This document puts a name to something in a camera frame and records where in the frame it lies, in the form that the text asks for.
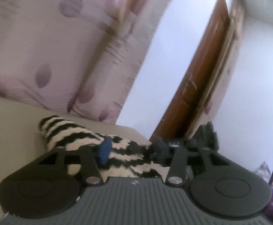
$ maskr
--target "brown wooden panel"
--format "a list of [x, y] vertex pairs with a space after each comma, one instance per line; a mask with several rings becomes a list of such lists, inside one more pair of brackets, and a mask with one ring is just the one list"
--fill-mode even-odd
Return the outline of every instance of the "brown wooden panel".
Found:
[[227, 29], [229, 15], [225, 0], [217, 0], [213, 14], [195, 56], [172, 102], [150, 140], [155, 136], [179, 138], [189, 127], [198, 102], [207, 87]]

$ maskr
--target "circular cover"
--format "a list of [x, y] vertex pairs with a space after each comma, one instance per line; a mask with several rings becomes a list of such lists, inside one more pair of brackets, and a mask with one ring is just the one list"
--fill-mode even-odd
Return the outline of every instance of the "circular cover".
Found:
[[213, 214], [244, 218], [267, 206], [271, 189], [263, 179], [246, 169], [219, 166], [195, 177], [190, 194], [199, 206]]
[[53, 166], [35, 165], [0, 183], [0, 205], [23, 218], [44, 218], [68, 209], [79, 195], [78, 182]]

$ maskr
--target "white wall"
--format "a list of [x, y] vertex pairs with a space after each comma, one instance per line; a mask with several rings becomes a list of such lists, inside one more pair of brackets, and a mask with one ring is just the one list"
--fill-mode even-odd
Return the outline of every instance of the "white wall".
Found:
[[248, 18], [237, 66], [213, 122], [220, 153], [253, 171], [273, 168], [273, 27]]
[[134, 128], [150, 138], [191, 63], [216, 1], [170, 2], [117, 125]]

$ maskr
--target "beige surface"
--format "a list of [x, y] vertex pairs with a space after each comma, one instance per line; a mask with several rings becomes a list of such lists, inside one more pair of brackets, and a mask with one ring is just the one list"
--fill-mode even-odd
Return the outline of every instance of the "beige surface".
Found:
[[[45, 153], [45, 145], [37, 125], [42, 118], [53, 114], [55, 113], [51, 111], [0, 98], [0, 181]], [[142, 145], [149, 143], [137, 131], [128, 127], [70, 115], [61, 116], [102, 134], [118, 135]]]

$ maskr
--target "zebra print fabric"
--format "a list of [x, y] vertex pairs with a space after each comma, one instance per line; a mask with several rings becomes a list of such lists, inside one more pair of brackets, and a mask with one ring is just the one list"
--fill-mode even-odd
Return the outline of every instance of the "zebra print fabric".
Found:
[[[77, 150], [82, 145], [100, 145], [105, 137], [111, 137], [112, 151], [108, 156], [108, 161], [99, 166], [104, 181], [109, 176], [161, 177], [165, 180], [170, 168], [153, 162], [150, 158], [153, 153], [151, 146], [141, 146], [119, 136], [95, 133], [57, 115], [42, 119], [39, 123], [39, 130], [47, 143], [48, 151], [58, 146], [64, 146], [67, 150]], [[74, 175], [77, 172], [77, 165], [70, 165], [68, 173]]]

